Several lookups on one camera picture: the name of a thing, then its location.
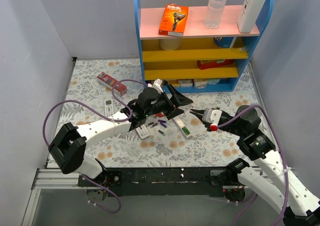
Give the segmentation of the green battery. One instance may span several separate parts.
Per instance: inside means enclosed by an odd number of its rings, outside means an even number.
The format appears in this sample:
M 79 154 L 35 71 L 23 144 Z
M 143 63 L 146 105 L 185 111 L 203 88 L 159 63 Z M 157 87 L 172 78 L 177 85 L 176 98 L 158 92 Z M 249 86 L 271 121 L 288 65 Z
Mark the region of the green battery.
M 183 131 L 185 132 L 186 135 L 190 134 L 190 132 L 189 132 L 189 130 L 187 129 L 187 127 L 183 127 L 182 129 L 183 129 Z

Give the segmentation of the white slim remote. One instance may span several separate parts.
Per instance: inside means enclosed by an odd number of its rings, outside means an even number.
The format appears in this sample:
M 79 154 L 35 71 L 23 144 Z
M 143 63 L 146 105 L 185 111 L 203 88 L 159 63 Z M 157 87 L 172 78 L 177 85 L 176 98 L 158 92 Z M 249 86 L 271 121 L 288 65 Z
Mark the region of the white slim remote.
M 184 122 L 181 120 L 180 117 L 174 117 L 173 121 L 175 122 L 175 124 L 178 126 L 178 128 L 180 129 L 182 135 L 186 138 L 186 139 L 190 139 L 192 137 L 191 132 L 189 131 L 189 129 L 187 128 L 187 126 L 184 124 Z

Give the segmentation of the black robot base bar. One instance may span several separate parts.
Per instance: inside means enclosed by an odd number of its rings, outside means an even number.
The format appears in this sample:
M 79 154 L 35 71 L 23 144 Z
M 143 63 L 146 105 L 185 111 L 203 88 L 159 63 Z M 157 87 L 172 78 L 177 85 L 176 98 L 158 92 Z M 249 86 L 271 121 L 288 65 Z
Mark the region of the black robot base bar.
M 96 182 L 122 196 L 209 196 L 244 201 L 245 187 L 224 167 L 108 168 Z

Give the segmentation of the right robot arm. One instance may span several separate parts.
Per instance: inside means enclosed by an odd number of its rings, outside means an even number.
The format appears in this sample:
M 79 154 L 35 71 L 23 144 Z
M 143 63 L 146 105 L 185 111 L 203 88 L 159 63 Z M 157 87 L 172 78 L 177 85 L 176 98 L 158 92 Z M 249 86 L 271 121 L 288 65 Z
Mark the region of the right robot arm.
M 260 129 L 257 106 L 243 105 L 232 117 L 218 108 L 190 110 L 209 132 L 221 130 L 239 137 L 239 149 L 267 175 L 263 179 L 248 162 L 239 158 L 216 176 L 222 183 L 251 188 L 279 214 L 286 226 L 318 226 L 320 200 L 287 166 L 280 144 L 274 144 Z

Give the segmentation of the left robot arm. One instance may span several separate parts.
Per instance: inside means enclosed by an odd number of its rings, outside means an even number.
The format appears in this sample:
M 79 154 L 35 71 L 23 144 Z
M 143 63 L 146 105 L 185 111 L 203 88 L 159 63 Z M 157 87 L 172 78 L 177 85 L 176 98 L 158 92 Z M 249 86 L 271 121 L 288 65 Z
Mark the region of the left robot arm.
M 171 97 L 153 84 L 146 87 L 127 107 L 114 113 L 108 119 L 74 126 L 64 124 L 48 147 L 48 151 L 63 174 L 79 173 L 85 175 L 95 186 L 106 182 L 102 163 L 86 155 L 87 148 L 111 136 L 132 131 L 146 122 L 147 117 L 163 113 L 172 119 L 184 113 L 182 106 L 193 101 L 168 86 Z

